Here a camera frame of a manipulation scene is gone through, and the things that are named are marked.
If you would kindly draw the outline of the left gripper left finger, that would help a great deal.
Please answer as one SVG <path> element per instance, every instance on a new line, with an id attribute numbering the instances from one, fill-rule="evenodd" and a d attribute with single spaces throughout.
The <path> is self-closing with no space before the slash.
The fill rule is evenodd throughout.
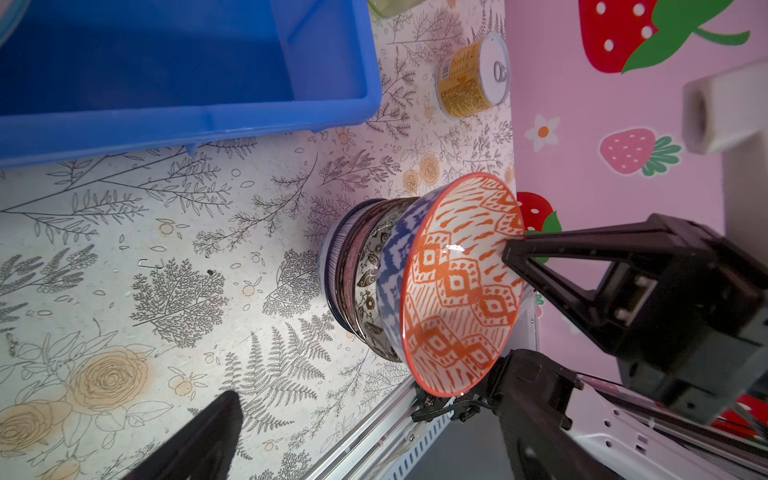
<path id="1" fill-rule="evenodd" d="M 243 425 L 237 392 L 227 390 L 160 448 L 124 476 L 125 480 L 225 480 Z"/>

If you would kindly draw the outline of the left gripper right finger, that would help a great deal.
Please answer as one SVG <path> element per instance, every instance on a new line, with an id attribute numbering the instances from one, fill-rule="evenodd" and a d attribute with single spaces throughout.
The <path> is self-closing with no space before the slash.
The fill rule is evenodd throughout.
<path id="1" fill-rule="evenodd" d="M 499 418 L 515 479 L 618 479 L 570 437 L 566 410 L 584 383 L 533 350 L 513 350 L 488 374 L 488 400 Z"/>

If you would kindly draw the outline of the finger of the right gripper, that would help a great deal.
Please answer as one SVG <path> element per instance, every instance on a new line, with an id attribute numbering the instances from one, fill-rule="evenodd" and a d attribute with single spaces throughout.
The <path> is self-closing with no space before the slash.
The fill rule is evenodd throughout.
<path id="1" fill-rule="evenodd" d="M 613 278 L 613 266 L 594 289 L 586 289 L 539 263 L 510 263 L 509 268 L 541 293 L 601 351 L 623 360 L 636 356 L 631 322 L 617 316 L 620 310 L 630 312 L 630 295 L 624 285 Z"/>
<path id="2" fill-rule="evenodd" d="M 643 222 L 599 228 L 539 233 L 509 239 L 504 264 L 527 282 L 539 258 L 566 258 L 625 264 L 649 278 L 658 278 L 674 259 L 709 258 L 720 234 L 708 226 L 678 217 L 652 214 Z"/>

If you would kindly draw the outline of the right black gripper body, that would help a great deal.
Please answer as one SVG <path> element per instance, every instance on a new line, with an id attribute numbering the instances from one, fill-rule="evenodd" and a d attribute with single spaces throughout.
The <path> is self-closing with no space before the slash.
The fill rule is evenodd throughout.
<path id="1" fill-rule="evenodd" d="M 599 345 L 631 390 L 699 422 L 767 397 L 767 267 L 702 227 L 616 234 Z"/>

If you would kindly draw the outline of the red patterned bowl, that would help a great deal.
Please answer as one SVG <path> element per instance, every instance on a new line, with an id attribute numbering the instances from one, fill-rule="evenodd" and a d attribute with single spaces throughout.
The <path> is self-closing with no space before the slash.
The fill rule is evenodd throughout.
<path id="1" fill-rule="evenodd" d="M 464 394 L 500 357 L 524 288 L 502 254 L 523 236 L 514 194 L 488 173 L 416 199 L 395 222 L 380 256 L 377 309 L 397 356 L 427 393 Z"/>

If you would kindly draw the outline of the black white leaf bowl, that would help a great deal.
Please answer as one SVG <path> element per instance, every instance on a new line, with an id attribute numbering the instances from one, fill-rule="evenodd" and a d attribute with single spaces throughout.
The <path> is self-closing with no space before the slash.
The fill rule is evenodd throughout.
<path id="1" fill-rule="evenodd" d="M 354 276 L 355 320 L 362 337 L 375 354 L 396 363 L 401 360 L 392 347 L 380 319 L 376 282 L 383 249 L 392 229 L 415 201 L 416 197 L 382 201 L 365 217 Z"/>

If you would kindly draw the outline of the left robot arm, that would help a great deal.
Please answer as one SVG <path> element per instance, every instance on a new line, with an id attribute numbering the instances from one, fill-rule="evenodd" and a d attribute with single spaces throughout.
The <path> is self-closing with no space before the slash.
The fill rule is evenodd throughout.
<path id="1" fill-rule="evenodd" d="M 311 472 L 345 468 L 360 479 L 413 461 L 439 418 L 464 421 L 482 410 L 499 419 L 517 479 L 763 479 L 764 448 L 686 423 L 617 396 L 541 353 L 501 358 L 470 392 L 454 399 L 418 391 L 414 406 L 380 439 L 349 440 Z"/>

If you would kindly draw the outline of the blue plastic bin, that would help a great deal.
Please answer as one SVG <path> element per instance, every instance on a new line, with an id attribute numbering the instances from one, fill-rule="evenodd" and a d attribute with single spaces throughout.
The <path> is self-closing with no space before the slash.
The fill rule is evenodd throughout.
<path id="1" fill-rule="evenodd" d="M 382 99 L 363 1 L 12 1 L 5 167 L 357 125 Z"/>

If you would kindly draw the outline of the purple striped bowl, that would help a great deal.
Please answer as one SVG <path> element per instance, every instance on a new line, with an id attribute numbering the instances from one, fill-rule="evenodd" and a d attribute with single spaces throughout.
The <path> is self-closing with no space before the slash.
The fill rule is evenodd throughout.
<path id="1" fill-rule="evenodd" d="M 336 288 L 334 299 L 340 309 L 343 318 L 349 323 L 353 332 L 360 340 L 363 335 L 355 319 L 354 287 L 358 257 L 362 249 L 366 235 L 362 233 L 365 225 L 379 214 L 386 210 L 387 201 L 384 200 L 371 206 L 364 213 L 356 214 L 356 221 L 353 225 L 345 225 L 343 231 L 347 232 L 343 244 L 341 245 L 338 263 L 334 272 L 333 286 Z"/>

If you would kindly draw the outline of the yellow can white lid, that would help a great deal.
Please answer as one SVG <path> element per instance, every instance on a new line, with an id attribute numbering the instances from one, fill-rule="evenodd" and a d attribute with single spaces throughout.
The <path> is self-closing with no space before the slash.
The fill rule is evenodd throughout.
<path id="1" fill-rule="evenodd" d="M 457 50 L 436 72 L 436 94 L 449 118 L 462 119 L 500 106 L 509 93 L 509 53 L 499 33 Z"/>

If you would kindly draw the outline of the green glass cup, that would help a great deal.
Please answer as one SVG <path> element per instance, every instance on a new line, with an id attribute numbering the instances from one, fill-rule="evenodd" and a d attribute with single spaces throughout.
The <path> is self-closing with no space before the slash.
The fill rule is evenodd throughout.
<path id="1" fill-rule="evenodd" d="M 370 9 L 381 18 L 403 14 L 424 3 L 425 0 L 369 0 Z"/>

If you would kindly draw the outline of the aluminium front rail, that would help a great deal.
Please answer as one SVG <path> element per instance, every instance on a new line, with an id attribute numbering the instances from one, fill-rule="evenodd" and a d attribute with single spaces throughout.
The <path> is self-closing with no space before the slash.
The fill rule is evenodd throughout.
<path id="1" fill-rule="evenodd" d="M 340 440 L 304 479 L 504 479 L 513 477 L 499 422 L 488 410 L 462 422 L 450 412 L 416 423 L 422 406 L 406 378 Z"/>

